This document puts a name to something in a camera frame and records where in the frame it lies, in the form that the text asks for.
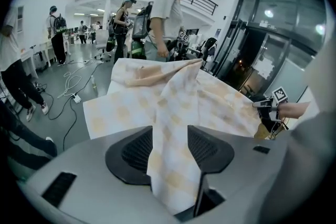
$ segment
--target woman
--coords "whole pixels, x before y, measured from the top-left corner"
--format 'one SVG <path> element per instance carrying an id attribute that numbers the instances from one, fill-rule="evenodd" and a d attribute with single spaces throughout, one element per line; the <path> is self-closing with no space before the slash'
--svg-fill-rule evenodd
<path id="1" fill-rule="evenodd" d="M 146 58 L 166 62 L 169 54 L 166 45 L 178 37 L 182 26 L 180 0 L 154 0 L 150 19 L 151 31 L 144 45 Z"/>
<path id="2" fill-rule="evenodd" d="M 117 41 L 116 53 L 114 55 L 114 63 L 118 61 L 119 58 L 124 57 L 123 46 L 126 40 L 126 34 L 128 31 L 129 23 L 128 11 L 127 9 L 131 8 L 133 3 L 136 3 L 135 0 L 124 0 L 121 4 L 121 7 L 117 11 L 116 17 L 114 18 L 113 29 L 115 34 L 115 39 Z"/>

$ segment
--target office chair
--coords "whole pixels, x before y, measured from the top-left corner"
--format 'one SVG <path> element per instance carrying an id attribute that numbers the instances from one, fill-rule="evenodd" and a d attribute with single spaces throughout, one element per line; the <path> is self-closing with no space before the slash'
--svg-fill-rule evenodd
<path id="1" fill-rule="evenodd" d="M 96 44 L 95 47 L 97 50 L 102 50 L 102 53 L 95 56 L 94 58 L 96 59 L 97 57 L 100 58 L 100 60 L 103 59 L 103 56 L 106 54 L 104 50 L 106 50 L 106 45 L 107 45 L 107 40 L 109 38 L 109 31 L 108 30 L 97 30 L 96 31 Z"/>

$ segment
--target glass door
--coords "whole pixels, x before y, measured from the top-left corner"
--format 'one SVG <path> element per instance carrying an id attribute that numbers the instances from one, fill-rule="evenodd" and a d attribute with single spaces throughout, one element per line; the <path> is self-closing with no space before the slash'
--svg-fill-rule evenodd
<path id="1" fill-rule="evenodd" d="M 284 62 L 290 40 L 267 34 L 239 90 L 245 95 L 264 94 Z"/>
<path id="2" fill-rule="evenodd" d="M 246 23 L 239 20 L 234 29 L 230 29 L 225 38 L 222 48 L 215 59 L 216 66 L 213 69 L 213 75 L 223 80 L 229 71 L 233 61 L 237 58 L 240 48 L 246 38 Z"/>

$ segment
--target doorway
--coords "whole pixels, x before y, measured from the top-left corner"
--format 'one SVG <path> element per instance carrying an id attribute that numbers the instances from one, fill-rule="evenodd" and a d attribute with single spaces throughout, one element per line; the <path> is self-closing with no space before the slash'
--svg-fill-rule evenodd
<path id="1" fill-rule="evenodd" d="M 257 57 L 265 36 L 264 31 L 247 29 L 246 41 L 239 55 L 232 62 L 227 75 L 218 78 L 231 87 L 239 89 L 248 76 L 249 68 Z"/>

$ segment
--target human hand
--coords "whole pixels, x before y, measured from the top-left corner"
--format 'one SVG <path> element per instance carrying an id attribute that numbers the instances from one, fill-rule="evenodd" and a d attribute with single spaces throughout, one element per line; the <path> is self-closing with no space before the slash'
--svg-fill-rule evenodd
<path id="1" fill-rule="evenodd" d="M 169 54 L 169 52 L 167 50 L 166 44 L 164 42 L 158 44 L 158 53 L 157 53 L 157 55 L 159 57 L 165 57 L 166 58 L 166 57 L 168 57 L 168 54 Z"/>

